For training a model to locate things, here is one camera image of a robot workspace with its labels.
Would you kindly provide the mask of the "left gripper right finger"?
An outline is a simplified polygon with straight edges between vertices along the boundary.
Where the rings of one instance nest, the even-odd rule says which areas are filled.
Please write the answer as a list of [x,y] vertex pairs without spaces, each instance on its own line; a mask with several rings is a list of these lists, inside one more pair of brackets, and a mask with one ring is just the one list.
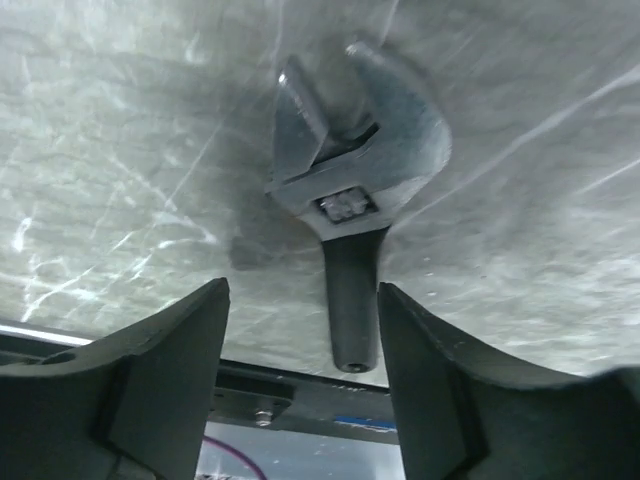
[[635,479],[639,370],[581,377],[500,351],[397,286],[380,333],[409,479]]

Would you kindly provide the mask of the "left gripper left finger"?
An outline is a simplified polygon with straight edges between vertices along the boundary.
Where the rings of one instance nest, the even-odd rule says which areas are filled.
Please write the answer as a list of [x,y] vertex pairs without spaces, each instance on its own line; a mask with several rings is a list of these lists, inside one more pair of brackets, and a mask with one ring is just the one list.
[[165,310],[1,369],[5,479],[191,479],[230,306],[215,279]]

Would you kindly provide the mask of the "black adjustable wrench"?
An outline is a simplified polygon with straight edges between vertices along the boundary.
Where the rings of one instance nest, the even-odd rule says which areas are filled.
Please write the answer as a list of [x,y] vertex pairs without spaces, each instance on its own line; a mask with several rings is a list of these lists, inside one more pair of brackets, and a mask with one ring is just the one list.
[[369,103],[335,131],[295,58],[278,82],[267,195],[320,241],[333,362],[350,374],[378,363],[378,263],[400,210],[448,163],[452,134],[426,78],[398,53],[358,39],[345,54]]

